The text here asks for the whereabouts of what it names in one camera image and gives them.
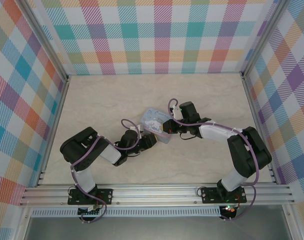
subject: aluminum rail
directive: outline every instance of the aluminum rail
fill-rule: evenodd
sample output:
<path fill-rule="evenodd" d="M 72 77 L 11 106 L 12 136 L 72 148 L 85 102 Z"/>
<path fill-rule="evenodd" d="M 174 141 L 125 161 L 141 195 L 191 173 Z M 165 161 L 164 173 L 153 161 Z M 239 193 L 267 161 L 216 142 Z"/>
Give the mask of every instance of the aluminum rail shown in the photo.
<path fill-rule="evenodd" d="M 72 185 L 41 184 L 27 188 L 21 200 L 21 207 L 71 207 L 67 205 L 68 188 Z M 199 187 L 216 187 L 216 184 L 105 184 L 98 188 L 113 189 L 113 207 L 188 207 L 221 206 L 221 203 L 203 204 L 196 191 Z M 255 205 L 294 204 L 294 198 L 287 185 L 258 183 Z M 247 203 L 253 200 L 252 187 L 245 187 Z"/>

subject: marble-patterned surface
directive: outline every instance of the marble-patterned surface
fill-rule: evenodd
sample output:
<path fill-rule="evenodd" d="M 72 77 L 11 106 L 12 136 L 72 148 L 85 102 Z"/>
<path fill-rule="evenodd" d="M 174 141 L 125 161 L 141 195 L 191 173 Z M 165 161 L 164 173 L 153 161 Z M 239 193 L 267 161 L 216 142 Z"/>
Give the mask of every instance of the marble-patterned surface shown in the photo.
<path fill-rule="evenodd" d="M 125 129 L 120 120 L 135 123 L 148 107 L 167 111 L 167 103 L 192 101 L 201 117 L 230 127 L 254 126 L 239 74 L 141 74 L 73 76 L 47 165 L 44 184 L 72 183 L 61 144 L 91 126 L 115 142 Z M 232 168 L 228 147 L 206 139 L 158 142 L 119 167 L 103 158 L 92 164 L 96 183 L 216 183 Z M 267 168 L 260 182 L 270 182 Z"/>

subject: black mounting bracket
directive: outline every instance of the black mounting bracket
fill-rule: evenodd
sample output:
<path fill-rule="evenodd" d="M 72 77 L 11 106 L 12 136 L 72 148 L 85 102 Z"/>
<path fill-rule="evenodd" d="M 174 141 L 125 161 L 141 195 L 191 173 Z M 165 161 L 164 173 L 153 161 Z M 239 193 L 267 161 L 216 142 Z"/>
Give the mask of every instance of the black mounting bracket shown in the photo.
<path fill-rule="evenodd" d="M 244 188 L 239 187 L 233 191 L 235 194 L 231 194 L 229 197 L 222 199 L 218 193 L 217 187 L 202 187 L 201 189 L 202 203 L 204 204 L 237 204 L 246 203 L 246 195 Z"/>
<path fill-rule="evenodd" d="M 112 204 L 113 189 L 111 188 L 94 188 L 89 192 L 90 195 L 102 199 L 107 205 Z M 69 190 L 68 205 L 96 205 L 97 201 L 85 194 L 78 188 Z"/>

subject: plaid backdrop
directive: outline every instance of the plaid backdrop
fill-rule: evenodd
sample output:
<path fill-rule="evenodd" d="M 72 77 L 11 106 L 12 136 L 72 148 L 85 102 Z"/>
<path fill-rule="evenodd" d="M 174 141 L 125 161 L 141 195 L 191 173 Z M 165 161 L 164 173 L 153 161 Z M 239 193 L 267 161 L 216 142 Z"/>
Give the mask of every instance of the plaid backdrop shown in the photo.
<path fill-rule="evenodd" d="M 253 41 L 253 43 L 251 45 L 251 48 L 250 48 L 250 50 L 248 51 L 248 53 L 246 55 L 245 61 L 244 61 L 243 65 L 242 65 L 242 67 L 240 69 L 240 72 L 243 72 L 245 70 L 245 67 L 246 67 L 246 65 L 247 65 L 250 57 L 252 56 L 252 53 L 253 53 L 254 49 L 256 48 L 259 40 L 261 39 L 261 37 L 262 37 L 262 35 L 263 35 L 266 27 L 267 27 L 268 21 L 273 16 L 274 10 L 275 10 L 278 2 L 279 2 L 279 0 L 273 0 L 273 3 L 271 5 L 270 9 L 268 10 L 268 13 L 267 13 L 267 15 L 266 15 L 266 17 L 265 17 L 265 19 L 264 19 L 261 27 L 260 27 L 260 30 L 257 32 L 257 35 L 256 35 L 256 37 L 255 37 L 255 39 L 254 39 L 254 41 Z"/>
<path fill-rule="evenodd" d="M 40 167 L 62 87 L 14 0 L 0 1 L 0 240 Z"/>
<path fill-rule="evenodd" d="M 248 83 L 278 175 L 291 186 L 304 225 L 304 0 L 291 1 Z"/>
<path fill-rule="evenodd" d="M 67 72 L 88 75 L 239 72 L 272 1 L 42 0 L 43 12 L 29 2 Z"/>

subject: cable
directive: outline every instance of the cable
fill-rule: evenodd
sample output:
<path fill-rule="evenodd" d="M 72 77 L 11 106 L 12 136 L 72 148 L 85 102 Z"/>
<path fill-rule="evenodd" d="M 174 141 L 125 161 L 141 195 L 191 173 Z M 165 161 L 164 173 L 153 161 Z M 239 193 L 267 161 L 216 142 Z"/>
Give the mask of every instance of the cable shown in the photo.
<path fill-rule="evenodd" d="M 200 198 L 202 197 L 200 194 L 198 194 L 198 191 L 201 189 L 201 188 L 204 188 L 204 186 L 200 186 L 197 190 L 196 190 L 196 195 L 198 195 Z"/>
<path fill-rule="evenodd" d="M 182 140 L 190 140 L 190 139 L 194 139 L 194 138 L 196 138 L 196 136 L 192 136 L 192 137 L 189 137 L 189 138 L 182 138 L 182 132 L 180 133 L 180 138 L 182 139 Z"/>
<path fill-rule="evenodd" d="M 250 152 L 251 152 L 251 155 L 253 157 L 253 160 L 254 160 L 254 165 L 255 165 L 255 171 L 256 171 L 256 178 L 254 180 L 254 182 L 251 182 L 251 183 L 245 183 L 243 184 L 243 186 L 253 186 L 257 183 L 258 181 L 258 178 L 259 178 L 259 167 L 258 167 L 258 163 L 257 163 L 257 159 L 256 159 L 256 156 L 255 156 L 255 153 L 254 153 L 254 150 L 251 146 L 251 144 L 249 143 L 249 141 L 246 139 L 246 137 L 240 133 L 238 130 L 236 129 L 233 129 L 233 128 L 230 128 L 228 126 L 224 126 L 224 125 L 221 125 L 221 124 L 217 124 L 217 123 L 209 123 L 209 122 L 198 122 L 198 123 L 190 123 L 190 124 L 186 124 L 186 123 L 182 123 L 182 122 L 179 122 L 178 120 L 176 120 L 172 113 L 171 113 L 171 102 L 172 101 L 176 101 L 176 106 L 178 105 L 178 100 L 175 99 L 175 98 L 172 98 L 169 102 L 168 102 L 168 105 L 167 105 L 167 110 L 168 110 L 168 113 L 170 115 L 170 117 L 178 124 L 182 125 L 182 126 L 187 126 L 187 127 L 192 127 L 192 126 L 201 126 L 201 125 L 207 125 L 207 126 L 217 126 L 217 127 L 220 127 L 220 128 L 223 128 L 223 129 L 227 129 L 229 131 L 233 131 L 235 133 L 237 133 L 238 135 L 240 135 L 240 137 L 245 141 L 246 145 L 248 146 Z"/>
<path fill-rule="evenodd" d="M 139 132 L 140 131 L 138 130 L 138 127 L 135 125 L 135 123 L 133 123 L 131 120 L 128 120 L 128 119 L 125 119 L 125 118 L 121 120 L 121 124 L 123 125 L 124 128 L 129 129 L 129 127 L 127 127 L 127 126 L 124 125 L 123 121 L 127 121 L 130 124 L 132 124 L 135 127 L 136 131 L 137 131 L 137 140 L 134 143 L 134 145 L 132 145 L 130 147 L 124 147 L 124 148 L 122 148 L 122 147 L 118 147 L 115 144 L 111 143 L 108 139 L 106 139 L 106 141 L 108 141 L 117 150 L 130 150 L 130 149 L 133 149 L 138 144 L 138 142 L 140 140 L 140 137 L 139 137 Z"/>
<path fill-rule="evenodd" d="M 97 200 L 97 201 L 100 201 L 100 202 L 105 206 L 103 213 L 102 213 L 100 216 L 97 216 L 96 218 L 94 218 L 92 221 L 85 221 L 85 220 L 83 219 L 83 215 L 84 215 L 85 213 L 83 213 L 83 214 L 81 215 L 81 220 L 82 220 L 83 223 L 88 223 L 88 224 L 94 223 L 94 222 L 96 222 L 97 220 L 101 219 L 101 218 L 105 215 L 105 213 L 106 213 L 106 211 L 107 211 L 106 202 L 104 202 L 102 199 L 100 199 L 100 198 L 98 198 L 98 197 L 95 197 L 95 196 L 93 196 L 93 195 L 90 195 L 89 193 L 87 193 L 86 191 L 84 191 L 84 190 L 82 189 L 82 187 L 81 187 L 81 186 L 78 184 L 78 182 L 77 182 L 77 179 L 76 179 L 76 177 L 75 177 L 75 170 L 74 170 L 74 166 L 73 166 L 73 165 L 71 165 L 71 171 L 72 171 L 72 177 L 73 177 L 74 182 L 76 183 L 76 186 L 78 187 L 78 189 L 79 189 L 83 194 L 85 194 L 85 195 L 89 196 L 90 198 L 93 198 L 93 199 L 95 199 L 95 200 Z"/>
<path fill-rule="evenodd" d="M 238 205 L 237 205 L 237 208 L 239 209 L 239 208 L 240 208 L 240 203 L 241 203 L 241 200 L 240 200 L 240 197 L 239 197 L 237 194 L 235 194 L 235 195 L 236 195 L 237 200 L 238 200 Z"/>
<path fill-rule="evenodd" d="M 90 149 L 88 149 L 88 151 L 80 158 L 78 159 L 76 162 L 74 162 L 71 167 L 73 167 L 74 169 L 74 166 L 76 166 L 77 164 L 79 164 L 82 160 L 84 160 L 90 153 L 91 151 L 94 149 L 94 147 L 96 146 L 97 142 L 100 140 L 100 139 L 104 139 L 103 136 L 98 136 L 95 141 L 93 142 L 93 144 L 91 145 Z"/>
<path fill-rule="evenodd" d="M 251 186 L 253 189 L 254 189 L 254 196 L 253 196 L 253 200 L 251 202 L 251 204 L 248 206 L 248 208 L 242 212 L 239 216 L 235 217 L 234 220 L 236 219 L 239 219 L 240 217 L 244 216 L 250 209 L 251 207 L 253 206 L 254 204 L 254 201 L 255 201 L 255 198 L 256 198 L 256 189 L 254 187 L 254 185 L 258 182 L 258 178 L 259 178 L 259 167 L 258 167 L 258 162 L 257 162 L 257 159 L 256 159 L 256 156 L 255 156 L 255 153 L 254 153 L 254 150 L 251 146 L 251 144 L 249 143 L 249 141 L 247 140 L 247 138 L 242 134 L 240 133 L 239 131 L 237 131 L 236 129 L 233 129 L 233 128 L 230 128 L 228 126 L 224 126 L 224 125 L 221 125 L 221 124 L 217 124 L 217 123 L 208 123 L 208 122 L 198 122 L 198 123 L 191 123 L 191 124 L 186 124 L 186 123 L 182 123 L 182 122 L 179 122 L 178 120 L 176 120 L 174 118 L 174 116 L 172 115 L 171 113 L 171 102 L 172 101 L 175 101 L 176 104 L 175 106 L 178 105 L 178 100 L 175 99 L 175 98 L 172 98 L 169 102 L 168 102 L 168 105 L 167 105 L 167 110 L 168 110 L 168 114 L 170 115 L 170 117 L 178 124 L 182 125 L 182 126 L 187 126 L 187 127 L 192 127 L 192 126 L 201 126 L 201 125 L 207 125 L 207 126 L 217 126 L 217 127 L 220 127 L 220 128 L 223 128 L 223 129 L 227 129 L 229 131 L 233 131 L 235 133 L 237 133 L 243 140 L 244 142 L 246 143 L 246 145 L 248 146 L 250 152 L 251 152 L 251 155 L 253 157 L 253 161 L 254 161 L 254 165 L 255 165 L 255 171 L 256 171 L 256 177 L 255 177 L 255 180 L 254 182 L 251 182 L 251 183 L 244 183 L 242 184 L 242 186 Z"/>
<path fill-rule="evenodd" d="M 76 189 L 76 187 L 75 187 L 75 186 L 70 186 L 70 187 L 68 188 L 68 190 L 67 190 L 67 194 L 68 194 L 68 196 L 70 196 L 70 189 L 71 189 L 71 188 Z"/>

